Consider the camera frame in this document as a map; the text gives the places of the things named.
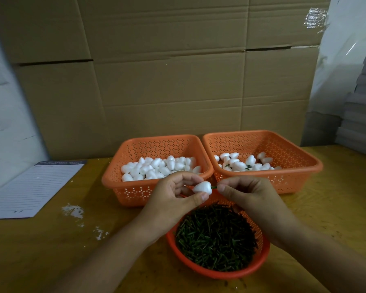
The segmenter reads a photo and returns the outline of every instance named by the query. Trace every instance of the yellow tabletop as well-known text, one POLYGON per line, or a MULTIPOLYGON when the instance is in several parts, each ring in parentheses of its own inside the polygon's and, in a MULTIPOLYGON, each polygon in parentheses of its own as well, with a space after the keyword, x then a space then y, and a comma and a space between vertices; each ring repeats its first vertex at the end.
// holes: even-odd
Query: yellow tabletop
MULTIPOLYGON (((283 200, 308 225, 366 256, 366 156, 341 146, 305 150, 323 162, 324 170, 313 175, 302 191, 282 195, 283 200)), ((89 160, 35 217, 0 220, 0 292, 30 293, 49 286, 140 212, 120 206, 114 193, 101 184, 109 160, 89 160), (77 208, 71 214, 68 206, 77 208)), ((253 275, 212 280, 180 262, 163 237, 140 256, 117 292, 326 289, 274 246, 253 275)))

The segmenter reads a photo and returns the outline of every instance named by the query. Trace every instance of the person's left hand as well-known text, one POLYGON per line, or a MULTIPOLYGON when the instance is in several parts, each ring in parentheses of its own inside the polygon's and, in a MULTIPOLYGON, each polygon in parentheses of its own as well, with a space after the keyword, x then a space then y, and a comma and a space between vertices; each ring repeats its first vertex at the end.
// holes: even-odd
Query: person's left hand
POLYGON ((165 235, 186 213, 199 206, 209 198, 209 194, 193 194, 185 185, 196 185, 203 178, 191 172, 175 172, 161 179, 145 207, 136 217, 150 243, 165 235))

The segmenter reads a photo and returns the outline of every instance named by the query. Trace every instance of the white wall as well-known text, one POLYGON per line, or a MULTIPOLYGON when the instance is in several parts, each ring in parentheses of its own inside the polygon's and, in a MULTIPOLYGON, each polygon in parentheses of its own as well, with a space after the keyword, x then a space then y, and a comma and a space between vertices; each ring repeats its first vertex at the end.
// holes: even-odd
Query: white wall
POLYGON ((366 0, 331 0, 320 46, 302 144, 334 141, 347 93, 366 56, 366 0))
POLYGON ((0 49, 0 186, 47 159, 28 105, 0 49))

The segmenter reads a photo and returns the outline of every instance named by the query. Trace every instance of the stacked foam board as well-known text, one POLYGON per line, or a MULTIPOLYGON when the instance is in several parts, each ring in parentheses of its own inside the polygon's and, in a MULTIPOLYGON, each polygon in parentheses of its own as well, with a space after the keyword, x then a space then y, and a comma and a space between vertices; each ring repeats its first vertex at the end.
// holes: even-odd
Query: stacked foam board
POLYGON ((366 58, 355 93, 347 96, 336 142, 366 154, 366 58))
POLYGON ((181 133, 299 144, 328 5, 0 0, 0 38, 54 159, 181 133))

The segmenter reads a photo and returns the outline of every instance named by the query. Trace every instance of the notepad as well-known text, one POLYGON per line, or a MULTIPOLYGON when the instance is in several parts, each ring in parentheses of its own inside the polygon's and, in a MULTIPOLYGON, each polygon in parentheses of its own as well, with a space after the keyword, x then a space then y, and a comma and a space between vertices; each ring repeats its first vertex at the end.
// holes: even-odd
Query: notepad
POLYGON ((86 161, 42 161, 0 188, 0 219, 34 217, 86 161))

